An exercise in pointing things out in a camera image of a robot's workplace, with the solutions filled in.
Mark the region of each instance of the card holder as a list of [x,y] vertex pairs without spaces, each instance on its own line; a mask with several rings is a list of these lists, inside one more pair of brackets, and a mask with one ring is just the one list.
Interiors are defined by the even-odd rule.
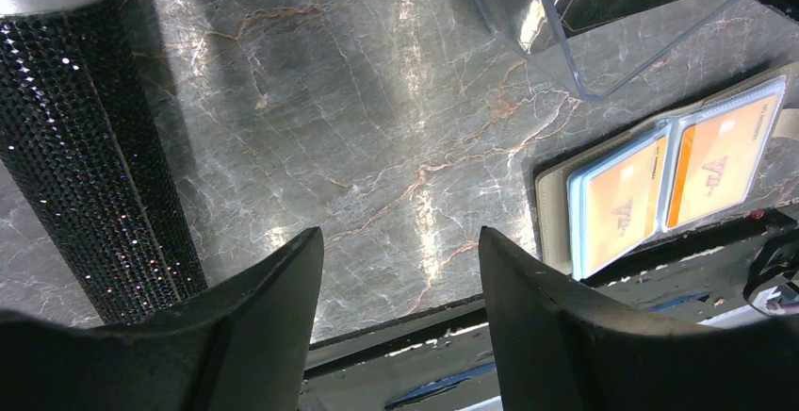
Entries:
[[659,231],[672,121],[569,176],[573,275],[590,276]]
[[781,76],[674,124],[660,225],[672,230],[742,203],[782,106]]
[[566,173],[568,234],[560,245],[567,243],[574,278],[591,276],[658,233],[743,202],[791,80],[771,72],[749,89],[655,116],[611,150],[597,148],[537,180],[552,188]]

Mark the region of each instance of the marble countertop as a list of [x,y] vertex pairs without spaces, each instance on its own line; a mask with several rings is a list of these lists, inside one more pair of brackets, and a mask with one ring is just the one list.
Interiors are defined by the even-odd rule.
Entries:
[[[481,292],[482,225],[538,252],[542,165],[799,58],[799,28],[745,0],[586,103],[474,0],[116,1],[211,285],[322,227],[314,340]],[[734,212],[799,197],[797,151],[773,142]],[[3,306],[101,324],[5,169],[0,196]]]

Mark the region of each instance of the beige card holder cover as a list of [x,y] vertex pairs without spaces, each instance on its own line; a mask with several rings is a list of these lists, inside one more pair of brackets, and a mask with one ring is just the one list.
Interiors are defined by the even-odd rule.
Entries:
[[[697,112],[708,105],[719,103],[779,76],[786,77],[786,89],[790,90],[797,74],[799,74],[799,62],[763,72],[704,100],[651,116],[624,133],[540,173],[535,178],[535,197],[538,208],[541,254],[544,263],[564,274],[572,273],[566,186],[571,173],[652,130],[661,120]],[[799,109],[782,109],[779,112],[771,138],[799,140]]]

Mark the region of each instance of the rhinestone microphone handle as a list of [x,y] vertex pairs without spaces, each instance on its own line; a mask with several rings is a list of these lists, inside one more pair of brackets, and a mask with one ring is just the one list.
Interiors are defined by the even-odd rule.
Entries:
[[0,158],[106,323],[207,288],[109,0],[0,17],[0,124]]

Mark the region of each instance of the clear plastic container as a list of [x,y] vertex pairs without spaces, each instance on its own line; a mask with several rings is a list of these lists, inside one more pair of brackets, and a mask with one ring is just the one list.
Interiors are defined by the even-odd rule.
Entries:
[[489,27],[584,100],[599,100],[736,0],[477,0]]

